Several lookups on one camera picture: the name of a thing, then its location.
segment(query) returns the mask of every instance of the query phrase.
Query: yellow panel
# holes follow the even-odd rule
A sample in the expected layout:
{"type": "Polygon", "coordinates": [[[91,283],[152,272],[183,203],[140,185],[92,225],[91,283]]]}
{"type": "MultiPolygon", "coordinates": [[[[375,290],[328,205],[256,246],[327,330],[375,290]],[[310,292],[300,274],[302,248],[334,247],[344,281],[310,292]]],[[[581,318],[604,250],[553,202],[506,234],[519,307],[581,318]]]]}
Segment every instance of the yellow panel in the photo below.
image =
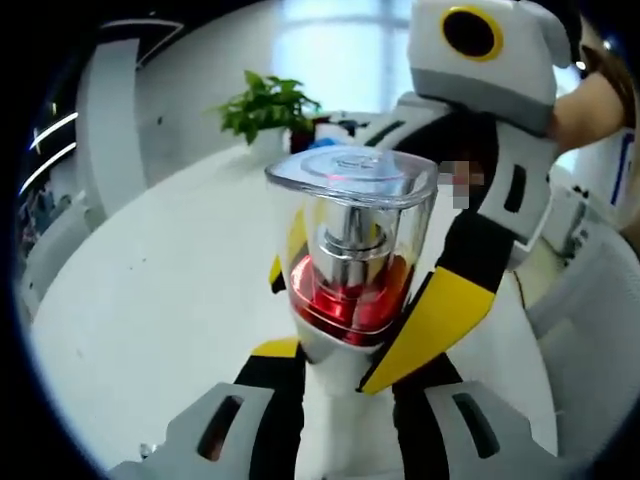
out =
{"type": "Polygon", "coordinates": [[[251,352],[256,357],[294,358],[298,350],[298,337],[279,338],[269,340],[251,352]]]}
{"type": "Polygon", "coordinates": [[[364,384],[377,393],[426,365],[464,337],[491,308],[495,294],[436,268],[395,342],[364,384]]]}

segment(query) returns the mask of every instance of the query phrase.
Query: ceiling light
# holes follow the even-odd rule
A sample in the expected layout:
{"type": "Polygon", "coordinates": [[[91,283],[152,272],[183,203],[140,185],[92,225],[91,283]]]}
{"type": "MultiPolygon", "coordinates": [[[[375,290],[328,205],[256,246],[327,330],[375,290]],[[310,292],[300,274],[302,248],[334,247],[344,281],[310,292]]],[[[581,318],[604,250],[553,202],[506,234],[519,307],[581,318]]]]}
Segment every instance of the ceiling light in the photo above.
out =
{"type": "Polygon", "coordinates": [[[71,115],[68,115],[68,116],[64,117],[62,120],[59,120],[56,123],[54,123],[53,125],[51,125],[49,128],[44,130],[40,135],[38,135],[36,138],[33,139],[33,143],[31,143],[31,146],[29,147],[29,150],[33,149],[33,147],[35,147],[37,144],[39,144],[42,140],[47,138],[53,132],[58,130],[60,127],[66,125],[69,122],[72,122],[76,118],[78,118],[78,112],[74,112],[71,115]]]}
{"type": "Polygon", "coordinates": [[[31,176],[29,178],[27,178],[27,181],[24,182],[24,185],[22,185],[22,188],[20,188],[20,192],[18,192],[18,195],[21,195],[22,192],[25,191],[25,189],[31,185],[33,183],[33,181],[38,178],[38,176],[44,172],[47,168],[49,168],[51,165],[53,165],[57,160],[59,160],[61,157],[65,156],[67,153],[69,153],[71,150],[73,150],[74,148],[76,148],[76,142],[73,142],[70,145],[67,145],[66,147],[64,147],[62,150],[60,150],[58,153],[56,153],[53,157],[51,157],[49,160],[47,160],[46,162],[44,162],[42,165],[40,165],[40,167],[38,167],[38,169],[33,172],[31,174],[31,176]]]}

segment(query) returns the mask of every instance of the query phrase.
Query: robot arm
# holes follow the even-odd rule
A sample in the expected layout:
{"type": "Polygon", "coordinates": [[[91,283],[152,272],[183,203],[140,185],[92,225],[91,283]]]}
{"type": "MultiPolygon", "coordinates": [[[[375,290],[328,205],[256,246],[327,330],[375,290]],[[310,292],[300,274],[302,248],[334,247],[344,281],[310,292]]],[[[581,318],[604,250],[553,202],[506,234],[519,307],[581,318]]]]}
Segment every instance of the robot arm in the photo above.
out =
{"type": "Polygon", "coordinates": [[[305,360],[296,338],[255,349],[235,383],[220,383],[173,419],[163,445],[123,462],[113,480],[293,479],[303,427],[305,360]]]}

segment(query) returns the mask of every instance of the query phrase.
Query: black eye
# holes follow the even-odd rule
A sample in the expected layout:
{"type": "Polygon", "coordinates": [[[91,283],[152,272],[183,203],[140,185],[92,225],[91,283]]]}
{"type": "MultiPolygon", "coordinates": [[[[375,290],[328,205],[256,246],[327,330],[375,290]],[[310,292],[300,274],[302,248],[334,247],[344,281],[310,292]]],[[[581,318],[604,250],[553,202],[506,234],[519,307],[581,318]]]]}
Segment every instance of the black eye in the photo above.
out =
{"type": "Polygon", "coordinates": [[[484,57],[494,48],[491,26],[471,12],[453,12],[443,22],[442,31],[449,45],[468,57],[484,57]]]}

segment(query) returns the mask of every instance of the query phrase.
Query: black stripe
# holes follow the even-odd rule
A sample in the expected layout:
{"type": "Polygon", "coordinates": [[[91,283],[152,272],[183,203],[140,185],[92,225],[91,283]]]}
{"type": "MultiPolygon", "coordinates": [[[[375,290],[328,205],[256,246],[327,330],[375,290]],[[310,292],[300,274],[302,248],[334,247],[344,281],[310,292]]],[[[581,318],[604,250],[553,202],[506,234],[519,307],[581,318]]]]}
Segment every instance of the black stripe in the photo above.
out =
{"type": "Polygon", "coordinates": [[[380,130],[378,133],[376,133],[373,137],[371,137],[369,140],[367,140],[365,142],[365,144],[364,144],[365,147],[375,147],[376,145],[378,145],[384,139],[384,137],[389,135],[391,132],[393,132],[397,128],[400,128],[404,124],[405,124],[404,121],[397,120],[397,121],[393,122],[392,124],[387,125],[382,130],[380,130]]]}

